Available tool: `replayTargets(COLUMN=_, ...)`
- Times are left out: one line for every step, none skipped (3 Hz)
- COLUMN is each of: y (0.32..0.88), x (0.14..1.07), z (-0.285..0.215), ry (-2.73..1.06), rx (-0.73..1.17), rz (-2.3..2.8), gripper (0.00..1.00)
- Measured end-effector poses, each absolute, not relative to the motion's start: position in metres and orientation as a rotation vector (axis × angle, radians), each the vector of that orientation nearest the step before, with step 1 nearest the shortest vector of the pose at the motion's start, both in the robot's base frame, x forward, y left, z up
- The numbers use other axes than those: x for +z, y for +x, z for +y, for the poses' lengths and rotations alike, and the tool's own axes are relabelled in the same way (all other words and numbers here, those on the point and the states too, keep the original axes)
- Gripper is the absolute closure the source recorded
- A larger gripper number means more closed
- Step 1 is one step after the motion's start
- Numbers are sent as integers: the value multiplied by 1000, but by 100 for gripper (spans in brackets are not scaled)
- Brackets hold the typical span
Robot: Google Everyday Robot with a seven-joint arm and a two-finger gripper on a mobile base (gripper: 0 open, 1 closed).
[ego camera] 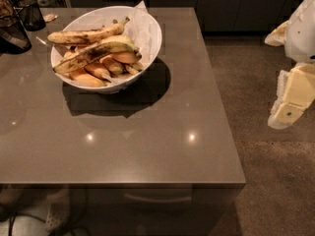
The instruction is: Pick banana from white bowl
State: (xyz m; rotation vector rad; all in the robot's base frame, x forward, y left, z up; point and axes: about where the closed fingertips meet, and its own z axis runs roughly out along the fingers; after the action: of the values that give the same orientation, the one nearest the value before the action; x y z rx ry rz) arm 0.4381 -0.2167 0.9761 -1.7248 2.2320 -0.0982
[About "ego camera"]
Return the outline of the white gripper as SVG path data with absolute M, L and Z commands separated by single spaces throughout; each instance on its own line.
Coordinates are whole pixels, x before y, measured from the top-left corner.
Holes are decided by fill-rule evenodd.
M 265 43 L 283 46 L 285 56 L 297 63 L 278 76 L 277 100 L 268 126 L 292 126 L 315 100 L 315 0 L 303 0 L 290 18 L 267 35 Z

